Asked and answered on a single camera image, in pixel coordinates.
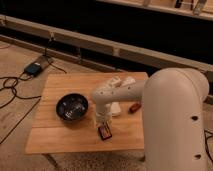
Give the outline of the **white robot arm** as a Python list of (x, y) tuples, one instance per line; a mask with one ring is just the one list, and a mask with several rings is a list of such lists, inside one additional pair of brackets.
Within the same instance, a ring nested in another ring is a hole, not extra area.
[(104, 119), (111, 102), (140, 101), (146, 171), (208, 171), (203, 102), (207, 77), (192, 68), (161, 69), (144, 81), (96, 89), (96, 116)]

